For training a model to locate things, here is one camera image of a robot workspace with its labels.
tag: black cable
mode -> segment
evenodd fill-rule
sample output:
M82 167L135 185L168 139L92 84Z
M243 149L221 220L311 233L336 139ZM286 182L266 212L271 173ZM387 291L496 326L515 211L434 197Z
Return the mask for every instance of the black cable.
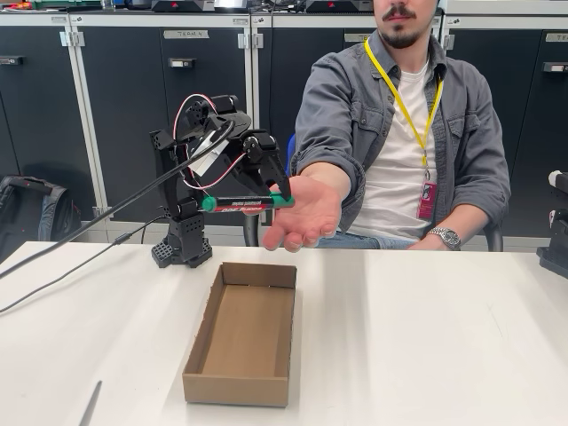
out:
M81 268L82 266L85 266L86 264L88 264L91 260L96 259L97 257L99 257L100 255L102 255L103 253L105 253L106 251L108 251L109 249L111 249L114 246L118 246L122 243L124 243L126 240L129 240L130 237L132 235L134 235L135 233L137 233L138 231L140 231L141 229L145 230L146 227L152 223L154 223L156 220L162 219L165 216L160 216L160 217L156 217L154 219L152 219L149 222L146 222L145 224L143 224L142 226L140 226L138 229L130 232L130 233L124 233L123 235L121 235L120 237L116 238L116 240L114 240L112 242L112 244L108 247L103 248L102 250L99 251L99 253L97 253L95 256L92 256L90 258L88 258L87 260L85 260L83 263L77 265L75 268L73 268L70 271L65 272L63 275L61 275L59 278L56 278L55 280L53 280L52 282L48 282L47 284L42 285L39 288L36 288L34 291L32 291L31 293L26 294L25 296L21 297L20 299L18 299L17 301L15 301L12 304L9 304L8 306L6 306L3 309L0 309L0 314L10 310L11 308L13 308L14 306L16 306L17 304L21 304L24 300L30 298L31 296L33 296L35 293L42 291L44 288L48 288L50 286L52 286L53 284L63 280L65 277L67 277L69 274L75 272L77 269Z
M229 130L226 131L225 134L230 134L230 132L233 131L234 122L230 121L229 123L230 123ZM203 158L205 155L209 154L211 151L213 151L215 148L217 148L225 140L225 138L226 138L226 136L219 138L218 140L213 142L210 146L203 149L203 151L201 151L200 153L193 155L189 160L182 162L177 167L175 167L172 170L164 173L163 175L158 177L155 181L146 185L144 188L140 189L138 192L134 193L133 195L131 195L127 199L119 202L114 207L112 207L111 209L109 209L105 213L103 213L102 215L95 217L88 224L82 226L81 228L76 230L74 233L69 234L63 240L56 242L52 246L45 248L42 251L39 251L39 252L35 253L34 255L32 255L30 257L26 257L24 260L18 262L14 266L9 267L8 269L6 269L3 272L0 272L0 280L4 277L10 275L12 272L18 270L19 268L21 268L25 264L29 264L30 262L36 260L37 258L44 256L44 255L47 255L48 253L51 253L53 250L56 250L59 247L63 246L64 244L67 244L68 242L74 240L78 236L87 232L89 229L91 229L98 222L105 220L107 217L109 217L109 216L113 215L114 213L116 213L117 211L125 208L126 206L133 203L134 201L136 201L141 196L146 195L147 193L152 191L155 187L157 187L159 184L161 184L161 183L165 182L166 180L168 180L169 178L172 178L173 176L175 176L180 170L185 169L190 164L197 162L198 160Z
M144 244L144 236L146 235L146 228L142 230L142 238L140 238L140 244Z

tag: mustache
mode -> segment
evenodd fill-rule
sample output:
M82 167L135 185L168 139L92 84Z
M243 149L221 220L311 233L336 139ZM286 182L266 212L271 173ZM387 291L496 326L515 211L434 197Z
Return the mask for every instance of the mustache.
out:
M388 12L383 15L383 20L389 20L394 15L402 16L405 18L416 18L416 14L409 11L402 3L394 4Z

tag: open box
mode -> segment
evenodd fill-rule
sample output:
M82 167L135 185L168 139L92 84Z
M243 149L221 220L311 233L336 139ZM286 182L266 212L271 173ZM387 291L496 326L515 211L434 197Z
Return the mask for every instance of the open box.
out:
M286 406L296 268L219 266L184 368L185 400Z

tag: id badge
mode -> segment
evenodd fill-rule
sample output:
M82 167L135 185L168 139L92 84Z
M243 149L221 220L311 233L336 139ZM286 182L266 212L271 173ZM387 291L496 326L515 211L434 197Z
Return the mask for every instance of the id badge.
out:
M424 180L422 184L422 193L420 202L418 203L418 212L416 216L419 219L430 220L434 211L434 201L436 200L436 188L438 186L434 182Z

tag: man's right hand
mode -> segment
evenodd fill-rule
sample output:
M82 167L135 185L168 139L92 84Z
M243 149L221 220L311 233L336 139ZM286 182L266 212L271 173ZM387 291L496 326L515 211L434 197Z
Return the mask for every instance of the man's right hand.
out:
M319 238L333 236L339 224L342 198L332 186L312 177L294 176L290 189L296 204L276 210L272 226L263 237L263 245L269 250L277 249L282 242L291 252L302 246L315 247Z

